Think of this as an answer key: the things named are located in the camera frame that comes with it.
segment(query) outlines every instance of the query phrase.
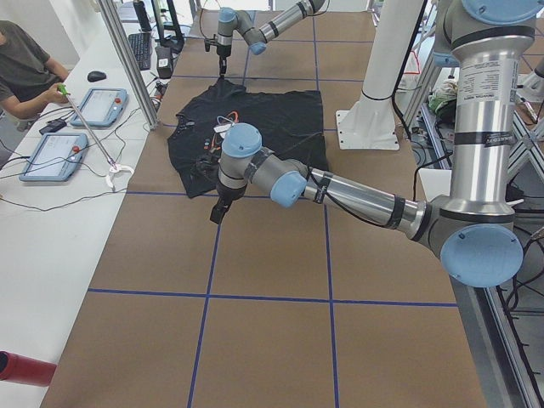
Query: power adapter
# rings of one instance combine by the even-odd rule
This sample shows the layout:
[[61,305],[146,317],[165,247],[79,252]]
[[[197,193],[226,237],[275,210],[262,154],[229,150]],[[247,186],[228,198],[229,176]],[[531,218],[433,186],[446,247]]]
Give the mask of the power adapter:
[[66,121],[64,119],[53,119],[52,121],[49,121],[46,126],[40,129],[40,133],[54,133],[57,130],[62,129],[64,126],[66,126]]

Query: red tube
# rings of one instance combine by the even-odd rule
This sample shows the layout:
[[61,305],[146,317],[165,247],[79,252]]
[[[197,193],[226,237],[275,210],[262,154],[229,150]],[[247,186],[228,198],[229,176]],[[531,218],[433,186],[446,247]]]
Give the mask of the red tube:
[[0,351],[0,381],[47,387],[56,364]]

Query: blue and white device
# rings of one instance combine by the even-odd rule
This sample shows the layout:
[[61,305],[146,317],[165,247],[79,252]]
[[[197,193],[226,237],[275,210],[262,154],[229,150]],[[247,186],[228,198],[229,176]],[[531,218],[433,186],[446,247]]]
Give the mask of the blue and white device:
[[85,133],[45,133],[19,176],[21,181],[66,181],[88,146]]
[[[79,110],[89,126],[107,128],[121,115],[127,104],[127,90],[122,88],[90,88]],[[78,115],[70,121],[72,126],[83,126]]]

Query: black keyboard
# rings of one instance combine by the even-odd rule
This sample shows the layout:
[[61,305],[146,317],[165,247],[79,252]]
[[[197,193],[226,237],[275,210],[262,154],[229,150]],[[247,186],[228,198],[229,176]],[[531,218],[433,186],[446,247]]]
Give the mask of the black keyboard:
[[128,43],[133,50],[140,71],[151,68],[151,33],[139,32],[128,36]]

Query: blue cap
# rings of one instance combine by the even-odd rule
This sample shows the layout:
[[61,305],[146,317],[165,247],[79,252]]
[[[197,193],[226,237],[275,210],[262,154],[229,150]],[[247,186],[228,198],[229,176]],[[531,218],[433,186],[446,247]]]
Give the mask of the blue cap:
[[266,51],[266,44],[264,42],[255,42],[249,46],[249,49],[252,51],[253,55],[259,55]]
[[306,188],[306,178],[293,170],[278,178],[270,191],[270,198],[282,207],[292,206]]
[[230,7],[223,7],[219,11],[219,22],[230,23],[236,18],[236,12]]
[[492,287],[518,273],[524,251],[511,230],[494,224],[475,224],[446,240],[440,261],[448,274],[461,283]]
[[462,5],[476,20],[493,26],[522,23],[543,7],[539,0],[462,0]]
[[451,54],[437,53],[433,51],[434,63],[440,68],[457,68],[459,61]]
[[230,127],[221,144],[223,152],[237,159],[249,157],[263,147],[263,138],[256,127],[247,123],[236,123]]

